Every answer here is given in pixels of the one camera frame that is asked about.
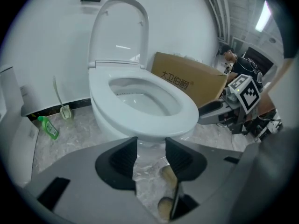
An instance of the marble floor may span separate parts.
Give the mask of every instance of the marble floor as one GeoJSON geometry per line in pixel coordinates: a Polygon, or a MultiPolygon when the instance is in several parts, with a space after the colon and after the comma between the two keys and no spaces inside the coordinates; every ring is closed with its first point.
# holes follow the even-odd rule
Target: marble floor
{"type": "MultiPolygon", "coordinates": [[[[48,118],[59,131],[57,140],[52,140],[41,128],[38,120],[33,123],[40,129],[33,160],[32,178],[45,170],[52,163],[64,155],[86,147],[106,142],[105,135],[99,129],[91,106],[78,108],[72,111],[73,118],[62,119],[60,113],[48,118]]],[[[235,151],[244,151],[245,147],[255,142],[249,134],[232,135],[227,128],[217,125],[196,125],[194,135],[188,140],[202,145],[235,151]]],[[[160,221],[164,222],[157,210],[159,200],[164,197],[173,197],[174,190],[161,176],[161,168],[168,165],[165,149],[155,145],[150,161],[138,157],[133,179],[136,181],[137,198],[160,221]]]]}

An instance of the cardboard box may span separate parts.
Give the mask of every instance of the cardboard box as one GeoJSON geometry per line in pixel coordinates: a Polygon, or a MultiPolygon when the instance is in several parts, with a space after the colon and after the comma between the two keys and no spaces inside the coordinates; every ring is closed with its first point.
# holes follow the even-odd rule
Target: cardboard box
{"type": "Polygon", "coordinates": [[[218,99],[228,77],[200,62],[160,52],[151,72],[185,92],[197,107],[218,99]]]}

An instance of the green bottle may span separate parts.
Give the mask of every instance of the green bottle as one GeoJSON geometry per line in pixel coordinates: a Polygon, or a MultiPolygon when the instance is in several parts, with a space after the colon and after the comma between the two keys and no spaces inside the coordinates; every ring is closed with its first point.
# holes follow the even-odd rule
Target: green bottle
{"type": "Polygon", "coordinates": [[[57,139],[59,132],[58,130],[51,124],[50,120],[46,116],[38,116],[37,118],[42,122],[43,130],[52,138],[57,139]]]}

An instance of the toilet brush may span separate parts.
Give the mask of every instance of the toilet brush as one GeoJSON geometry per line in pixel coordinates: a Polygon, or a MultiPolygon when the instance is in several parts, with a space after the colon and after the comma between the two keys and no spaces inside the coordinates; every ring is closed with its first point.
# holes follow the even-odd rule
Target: toilet brush
{"type": "Polygon", "coordinates": [[[71,118],[71,109],[69,107],[69,105],[63,105],[61,102],[61,99],[59,97],[58,91],[57,91],[57,86],[56,86],[56,79],[55,76],[53,76],[53,86],[54,86],[54,90],[56,92],[57,98],[61,104],[61,108],[60,108],[60,113],[63,119],[69,119],[71,118]]]}

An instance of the white toilet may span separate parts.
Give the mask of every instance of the white toilet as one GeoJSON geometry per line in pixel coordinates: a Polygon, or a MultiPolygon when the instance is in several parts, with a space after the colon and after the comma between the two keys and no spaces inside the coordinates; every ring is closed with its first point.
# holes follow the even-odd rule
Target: white toilet
{"type": "Polygon", "coordinates": [[[149,19],[135,0],[108,0],[94,22],[88,51],[93,112],[108,141],[188,139],[198,121],[195,103],[145,70],[149,19]]]}

